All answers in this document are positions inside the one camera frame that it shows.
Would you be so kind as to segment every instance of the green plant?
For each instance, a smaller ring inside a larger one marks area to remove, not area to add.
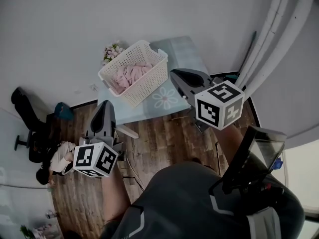
[[[22,225],[20,227],[20,231],[22,232],[22,234],[24,235],[24,237],[26,239],[33,239],[35,238],[32,231],[30,229],[28,229],[25,225]]]

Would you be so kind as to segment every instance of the flower pattern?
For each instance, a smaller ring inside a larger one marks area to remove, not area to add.
[[[167,91],[164,87],[161,87],[159,89],[159,93],[160,94],[155,93],[152,95],[153,99],[158,100],[154,104],[154,108],[163,106],[165,110],[168,110],[171,107],[170,104],[177,104],[177,98],[173,97],[173,95],[175,94],[174,89],[170,89],[169,91]]]

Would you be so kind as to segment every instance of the pink clothing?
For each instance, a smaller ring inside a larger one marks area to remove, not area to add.
[[[122,66],[113,75],[113,79],[119,84],[119,92],[123,92],[152,68],[151,63],[138,62],[134,66]]]

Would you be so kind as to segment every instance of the black cable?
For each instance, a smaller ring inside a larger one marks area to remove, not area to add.
[[[218,144],[219,144],[219,142],[217,141],[217,142],[215,143],[215,148],[216,148],[216,152],[217,152],[217,162],[218,162],[219,175],[221,176],[220,162],[219,162],[219,155],[218,155],[218,148],[217,148]]]
[[[141,184],[138,182],[138,180],[135,177],[130,177],[130,176],[122,176],[122,179],[134,179],[136,181],[136,183],[139,185],[140,189],[142,190],[142,192],[144,191],[143,187],[141,186]]]

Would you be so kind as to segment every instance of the gray shirt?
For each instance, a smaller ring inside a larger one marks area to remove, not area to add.
[[[250,238],[247,218],[230,215],[241,204],[238,190],[225,195],[219,184],[213,206],[208,190],[219,179],[212,169],[195,162],[167,167],[152,178],[120,222],[105,225],[100,238]],[[298,199],[273,176],[265,181],[285,189],[284,204],[276,209],[281,234],[296,238],[305,219]]]

